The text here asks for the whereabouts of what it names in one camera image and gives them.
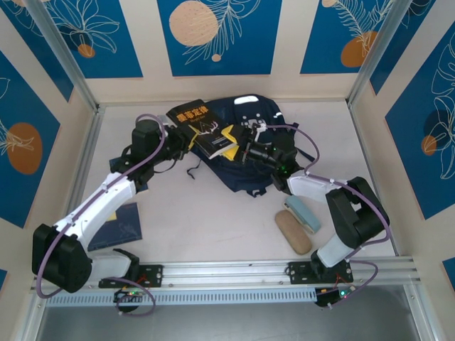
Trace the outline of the black book with yellow title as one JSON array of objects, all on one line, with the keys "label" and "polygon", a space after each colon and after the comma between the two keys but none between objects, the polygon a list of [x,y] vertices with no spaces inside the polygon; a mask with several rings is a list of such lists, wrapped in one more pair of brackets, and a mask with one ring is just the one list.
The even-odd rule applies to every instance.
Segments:
[{"label": "black book with yellow title", "polygon": [[236,146],[222,134],[228,125],[201,99],[174,107],[166,116],[182,130],[184,125],[193,127],[196,131],[195,146],[208,159],[220,156]]}]

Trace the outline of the navy blue backpack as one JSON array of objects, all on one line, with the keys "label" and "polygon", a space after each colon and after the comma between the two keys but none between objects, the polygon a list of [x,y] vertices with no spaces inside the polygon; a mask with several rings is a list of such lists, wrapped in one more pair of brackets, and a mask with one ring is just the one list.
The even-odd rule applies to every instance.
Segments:
[{"label": "navy blue backpack", "polygon": [[[270,98],[259,94],[214,99],[206,103],[225,123],[252,128],[254,124],[285,125],[281,109]],[[242,165],[217,156],[209,159],[194,146],[191,152],[234,193],[245,191],[252,197],[262,196],[272,184],[272,169],[257,161]]]}]

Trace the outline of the light blue pencil case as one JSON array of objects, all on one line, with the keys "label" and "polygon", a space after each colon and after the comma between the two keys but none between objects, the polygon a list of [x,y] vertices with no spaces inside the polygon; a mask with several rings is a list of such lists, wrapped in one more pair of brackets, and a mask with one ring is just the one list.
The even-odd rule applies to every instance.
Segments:
[{"label": "light blue pencil case", "polygon": [[299,197],[295,195],[288,196],[283,206],[305,227],[307,232],[315,234],[320,230],[321,223],[319,219]]}]

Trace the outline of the beige glasses case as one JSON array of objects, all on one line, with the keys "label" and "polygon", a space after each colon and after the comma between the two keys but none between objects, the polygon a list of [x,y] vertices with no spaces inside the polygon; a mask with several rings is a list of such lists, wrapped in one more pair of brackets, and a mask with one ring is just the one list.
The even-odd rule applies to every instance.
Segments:
[{"label": "beige glasses case", "polygon": [[274,220],[296,254],[304,255],[311,251],[312,243],[303,225],[289,211],[279,211],[274,216]]}]

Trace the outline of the navy book with yellow label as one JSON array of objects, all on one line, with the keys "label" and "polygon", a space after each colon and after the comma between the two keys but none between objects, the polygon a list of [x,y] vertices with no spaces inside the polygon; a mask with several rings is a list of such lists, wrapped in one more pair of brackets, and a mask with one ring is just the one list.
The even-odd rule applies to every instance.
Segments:
[{"label": "navy book with yellow label", "polygon": [[142,239],[139,210],[135,202],[121,206],[95,234],[88,251],[115,247]]}]

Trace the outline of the circuit board with green light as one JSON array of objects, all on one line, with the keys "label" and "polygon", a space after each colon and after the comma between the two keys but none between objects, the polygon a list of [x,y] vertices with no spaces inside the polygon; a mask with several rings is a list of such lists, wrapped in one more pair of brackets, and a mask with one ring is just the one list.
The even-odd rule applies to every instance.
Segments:
[{"label": "circuit board with green light", "polygon": [[356,291],[354,286],[342,288],[317,288],[316,305],[321,308],[332,308]]},{"label": "circuit board with green light", "polygon": [[140,303],[143,301],[143,294],[139,291],[128,291],[119,289],[114,293],[114,303]]}]

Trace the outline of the grey metal panel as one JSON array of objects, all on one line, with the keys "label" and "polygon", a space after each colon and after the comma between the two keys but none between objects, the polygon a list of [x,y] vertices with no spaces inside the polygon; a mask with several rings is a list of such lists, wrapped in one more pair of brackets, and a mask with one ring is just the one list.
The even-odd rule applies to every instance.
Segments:
[{"label": "grey metal panel", "polygon": [[46,308],[37,341],[432,341],[401,287],[367,287],[333,309],[314,303],[171,305],[121,317],[114,308]]}]

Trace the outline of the aluminium table edge rail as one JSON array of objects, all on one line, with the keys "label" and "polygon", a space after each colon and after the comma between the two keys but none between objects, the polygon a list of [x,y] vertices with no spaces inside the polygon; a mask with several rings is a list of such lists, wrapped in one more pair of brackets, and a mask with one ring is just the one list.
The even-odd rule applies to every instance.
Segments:
[{"label": "aluminium table edge rail", "polygon": [[[365,139],[364,139],[364,136],[363,136],[363,133],[360,129],[360,125],[358,123],[358,119],[356,118],[356,115],[355,115],[355,110],[352,109],[352,105],[351,104],[347,104],[348,106],[348,110],[350,112],[350,116],[351,116],[351,119],[353,121],[353,125],[354,125],[354,128],[355,128],[355,132],[357,134],[357,137],[358,137],[358,140],[359,140],[359,143],[360,143],[360,147],[362,149],[362,153],[363,153],[363,158],[365,159],[365,162],[366,162],[366,165],[367,165],[367,169],[368,169],[368,174],[369,174],[369,177],[370,177],[370,182],[372,183],[372,187],[373,187],[373,191],[374,193],[377,195],[378,197],[378,200],[381,202],[382,206],[384,207],[385,209],[385,204],[384,202],[382,201],[382,198],[380,196],[380,189],[378,187],[378,183],[377,181],[375,180],[375,174],[373,172],[373,166],[372,166],[372,163],[371,163],[371,157],[368,153],[368,148],[367,148],[367,145],[365,144]],[[395,244],[395,241],[394,241],[394,236],[393,236],[393,233],[392,233],[392,230],[390,229],[389,233],[388,233],[388,242],[382,242],[381,244],[385,244],[385,243],[389,243],[390,246],[392,247],[393,251],[394,251],[394,256],[399,256],[400,253],[399,253],[399,249],[397,249],[397,246]]]},{"label": "aluminium table edge rail", "polygon": [[70,196],[65,208],[65,214],[63,215],[64,217],[75,210],[83,201],[82,197],[87,183],[87,177],[90,172],[90,166],[92,164],[92,158],[95,152],[97,140],[100,135],[104,115],[105,107],[100,105],[92,116],[92,120],[85,136],[84,144],[82,145],[80,157],[77,161],[75,179],[71,187]]}]

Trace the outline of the aluminium frame post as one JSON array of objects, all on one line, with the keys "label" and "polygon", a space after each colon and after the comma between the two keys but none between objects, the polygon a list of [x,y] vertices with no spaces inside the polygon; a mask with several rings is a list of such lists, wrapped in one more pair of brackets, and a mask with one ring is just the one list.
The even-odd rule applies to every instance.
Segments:
[{"label": "aluminium frame post", "polygon": [[50,46],[54,55],[63,67],[65,73],[70,78],[75,89],[79,92],[82,100],[91,110],[96,113],[99,107],[95,96],[87,85],[85,77],[79,68],[73,54],[70,52],[65,40],[60,34],[53,19],[50,17],[45,5],[41,0],[23,0],[28,12],[35,24],[43,34],[47,44]]},{"label": "aluminium frame post", "polygon": [[349,109],[353,108],[353,105],[360,98],[364,87],[369,83],[373,71],[377,67],[411,2],[412,0],[394,0],[392,2],[390,12],[386,16],[346,98],[346,104]]}]

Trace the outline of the long aluminium base rail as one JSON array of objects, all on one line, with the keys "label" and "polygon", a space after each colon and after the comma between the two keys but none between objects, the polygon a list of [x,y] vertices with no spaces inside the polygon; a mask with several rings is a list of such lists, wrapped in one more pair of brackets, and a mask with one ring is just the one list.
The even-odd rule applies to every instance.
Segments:
[{"label": "long aluminium base rail", "polygon": [[[196,262],[166,263],[164,266],[161,287],[248,287],[248,286],[360,286],[367,282],[375,285],[395,285],[419,283],[420,276],[410,257],[382,257],[376,260],[349,261],[353,272],[353,282],[342,281],[335,284],[291,284],[285,273],[288,262]],[[139,265],[136,260],[132,267]]]}]

